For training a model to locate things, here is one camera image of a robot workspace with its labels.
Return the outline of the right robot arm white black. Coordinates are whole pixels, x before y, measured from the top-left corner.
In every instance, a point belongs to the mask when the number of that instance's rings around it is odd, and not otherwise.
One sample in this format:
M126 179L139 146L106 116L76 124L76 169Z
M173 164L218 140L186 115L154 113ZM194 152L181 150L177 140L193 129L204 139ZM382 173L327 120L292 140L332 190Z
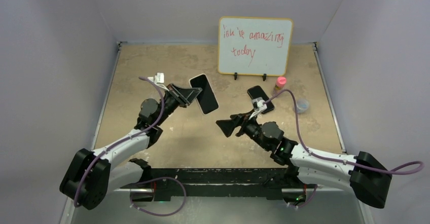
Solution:
M270 158L290 170L284 174L289 186L316 184L353 193L361 202L382 209L385 207L392 174L373 155L340 155L305 148L284 136L276 122L260 124L246 114L232 115L228 120L217 120L226 137L236 128L236 136L248 136L258 146L270 152Z

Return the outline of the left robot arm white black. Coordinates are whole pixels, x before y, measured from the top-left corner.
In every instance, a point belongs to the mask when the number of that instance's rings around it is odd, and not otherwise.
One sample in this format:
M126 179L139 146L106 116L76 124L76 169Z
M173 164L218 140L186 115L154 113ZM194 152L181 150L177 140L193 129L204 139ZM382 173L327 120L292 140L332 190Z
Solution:
M174 84L156 88L161 96L144 100L137 123L125 136L108 146L93 151L85 148L74 155L59 190L74 200L77 206L94 209L110 191L113 171L127 158L154 145L163 130L160 125L178 108L189 106L202 92L202 88L182 88Z

